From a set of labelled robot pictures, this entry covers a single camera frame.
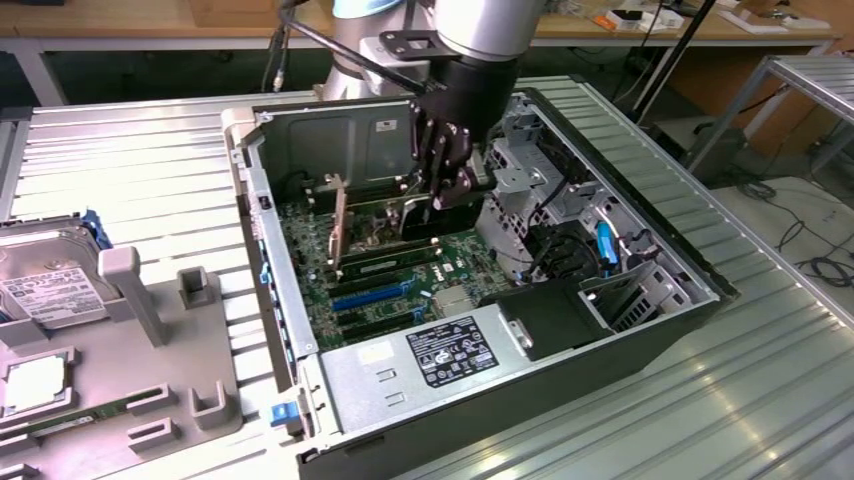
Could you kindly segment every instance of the hard drive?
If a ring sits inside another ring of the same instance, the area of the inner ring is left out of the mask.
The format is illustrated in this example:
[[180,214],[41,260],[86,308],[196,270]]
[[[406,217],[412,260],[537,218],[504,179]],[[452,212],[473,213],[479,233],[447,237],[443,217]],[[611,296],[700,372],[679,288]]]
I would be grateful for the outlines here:
[[94,212],[0,227],[0,322],[33,318],[57,329],[106,317],[120,298],[97,275],[97,254],[110,248]]

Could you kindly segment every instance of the aluminum extrusion table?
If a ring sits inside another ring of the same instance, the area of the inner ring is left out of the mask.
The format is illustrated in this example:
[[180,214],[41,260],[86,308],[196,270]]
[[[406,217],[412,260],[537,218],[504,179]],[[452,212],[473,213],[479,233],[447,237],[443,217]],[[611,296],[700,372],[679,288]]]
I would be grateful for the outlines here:
[[[689,160],[688,170],[697,174],[713,168],[708,165],[705,155],[711,151],[711,147],[720,139],[724,130],[729,126],[732,119],[737,115],[741,107],[749,101],[761,86],[765,78],[776,77],[783,81],[783,85],[796,89],[803,95],[815,101],[816,104],[829,110],[840,120],[847,122],[848,126],[854,126],[854,58],[847,56],[769,56],[761,60],[761,63],[752,72],[752,75],[744,83],[744,87],[729,103],[725,112],[711,127],[711,133],[705,137],[705,142],[696,145],[687,152]],[[764,107],[756,114],[751,122],[756,125],[761,124],[768,116],[776,110],[785,96],[791,93],[791,88],[776,95],[764,104]],[[747,138],[755,133],[756,128],[748,126],[744,129]],[[844,148],[854,138],[854,131],[844,129],[835,138],[829,148],[823,149],[820,157],[813,161],[813,168],[820,168],[836,153]]]
[[[640,373],[402,478],[843,477],[854,471],[851,318],[592,88],[564,77],[520,84],[543,91],[741,297]],[[14,218],[85,202],[113,242],[146,252],[146,283],[189,265],[221,275],[244,428],[112,478],[294,477],[292,443],[257,414],[274,383],[218,112],[309,99],[44,108],[13,132],[0,129],[6,166],[20,168],[4,190],[16,192]]]

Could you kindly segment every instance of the hard drive label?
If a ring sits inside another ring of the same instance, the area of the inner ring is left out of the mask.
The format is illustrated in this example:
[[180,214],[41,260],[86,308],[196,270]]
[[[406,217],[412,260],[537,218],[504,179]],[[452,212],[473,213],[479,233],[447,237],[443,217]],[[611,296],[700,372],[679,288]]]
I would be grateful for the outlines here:
[[427,385],[437,388],[497,366],[473,317],[405,336]]
[[2,280],[0,290],[33,320],[45,322],[101,310],[104,303],[81,268]]

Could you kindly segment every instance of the robotic arm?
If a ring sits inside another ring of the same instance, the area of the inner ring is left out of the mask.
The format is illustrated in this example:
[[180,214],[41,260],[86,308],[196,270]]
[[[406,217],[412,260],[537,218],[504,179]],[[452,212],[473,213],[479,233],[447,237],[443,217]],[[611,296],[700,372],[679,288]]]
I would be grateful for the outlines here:
[[423,83],[294,22],[285,9],[298,3],[304,0],[285,0],[282,23],[415,94],[412,158],[420,188],[429,192],[436,210],[467,204],[491,188],[479,146],[501,118],[517,58],[528,48],[545,0],[421,0],[433,30],[384,31],[378,42],[397,67],[427,62]]

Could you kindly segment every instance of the workbench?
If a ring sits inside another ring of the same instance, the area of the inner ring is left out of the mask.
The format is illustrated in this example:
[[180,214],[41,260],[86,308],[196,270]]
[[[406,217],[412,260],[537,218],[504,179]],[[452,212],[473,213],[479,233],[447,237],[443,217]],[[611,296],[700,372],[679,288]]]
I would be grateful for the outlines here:
[[[519,84],[540,89],[740,298],[640,373],[402,478],[844,477],[851,315],[588,85],[565,77]],[[309,100],[298,92],[40,108],[29,121],[0,124],[0,153],[12,153],[0,208],[13,218],[85,204],[113,243],[150,252],[146,284],[189,266],[220,274],[244,427],[112,478],[294,478],[293,444],[258,418],[276,387],[218,114]]]
[[[313,0],[297,9],[297,19],[325,34],[332,33],[332,0]],[[832,30],[792,30],[753,35],[717,14],[715,8],[693,37],[695,47],[809,47],[821,54],[837,34]],[[645,45],[667,47],[663,65],[687,28],[653,34]],[[42,106],[66,103],[61,85],[44,59],[45,52],[264,50],[270,28],[196,27],[186,0],[69,0],[62,7],[0,4],[0,51],[10,52]],[[532,41],[541,47],[636,47],[644,33],[613,33],[587,18],[544,15]],[[300,36],[292,48],[317,48]]]

